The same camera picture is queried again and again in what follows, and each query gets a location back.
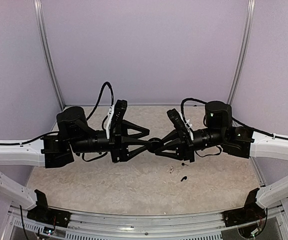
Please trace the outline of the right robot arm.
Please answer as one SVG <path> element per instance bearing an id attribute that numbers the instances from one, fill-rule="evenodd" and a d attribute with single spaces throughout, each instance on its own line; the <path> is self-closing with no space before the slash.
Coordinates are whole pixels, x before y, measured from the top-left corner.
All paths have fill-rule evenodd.
<path id="1" fill-rule="evenodd" d="M 204 102 L 204 129 L 193 130 L 184 115 L 184 99 L 181 110 L 171 109 L 167 115 L 174 130 L 161 140 L 152 142 L 151 150 L 157 156 L 180 161 L 195 160 L 195 153 L 211 147 L 220 147 L 222 153 L 240 158 L 271 158 L 288 161 L 288 136 L 276 135 L 247 126 L 241 122 L 232 124 L 231 105 L 221 101 Z M 288 198 L 288 175 L 265 187 L 249 192 L 240 218 L 250 222 L 265 209 L 282 199 Z"/>

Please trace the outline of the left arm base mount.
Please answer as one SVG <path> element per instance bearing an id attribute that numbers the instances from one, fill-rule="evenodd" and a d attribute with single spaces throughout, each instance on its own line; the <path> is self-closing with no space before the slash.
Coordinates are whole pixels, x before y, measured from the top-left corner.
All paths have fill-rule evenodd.
<path id="1" fill-rule="evenodd" d="M 48 210 L 32 209 L 28 211 L 27 218 L 55 227 L 67 228 L 70 222 L 71 213 L 69 211 L 53 208 Z"/>

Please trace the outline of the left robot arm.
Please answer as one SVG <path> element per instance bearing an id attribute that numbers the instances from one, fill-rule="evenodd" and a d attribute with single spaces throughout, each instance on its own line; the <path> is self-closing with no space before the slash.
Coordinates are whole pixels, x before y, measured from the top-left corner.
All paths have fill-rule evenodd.
<path id="1" fill-rule="evenodd" d="M 124 120 L 125 112 L 126 107 L 113 105 L 106 130 L 94 130 L 88 126 L 82 107 L 69 107 L 57 115 L 56 132 L 32 140 L 0 141 L 0 166 L 61 168 L 72 163 L 74 155 L 103 152 L 109 152 L 114 163 L 126 162 L 148 150 L 151 144 L 143 140 L 149 130 Z M 43 192 L 28 189 L 1 171 L 0 195 L 25 210 L 33 210 L 42 222 L 54 217 Z"/>

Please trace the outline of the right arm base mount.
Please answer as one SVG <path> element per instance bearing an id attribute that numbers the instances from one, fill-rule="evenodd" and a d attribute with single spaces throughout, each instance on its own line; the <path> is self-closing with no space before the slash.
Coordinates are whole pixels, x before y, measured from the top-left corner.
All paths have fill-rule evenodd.
<path id="1" fill-rule="evenodd" d="M 225 226 L 232 227 L 263 219 L 266 217 L 266 212 L 262 208 L 242 207 L 224 211 L 222 216 Z"/>

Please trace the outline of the black earbud charging case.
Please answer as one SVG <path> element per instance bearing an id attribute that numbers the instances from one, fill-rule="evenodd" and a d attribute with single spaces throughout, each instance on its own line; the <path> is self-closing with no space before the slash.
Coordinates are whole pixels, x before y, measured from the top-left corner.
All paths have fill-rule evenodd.
<path id="1" fill-rule="evenodd" d="M 149 142 L 148 151 L 151 153 L 155 152 L 157 149 L 163 146 L 162 139 L 158 137 L 153 137 L 149 139 L 148 142 Z"/>

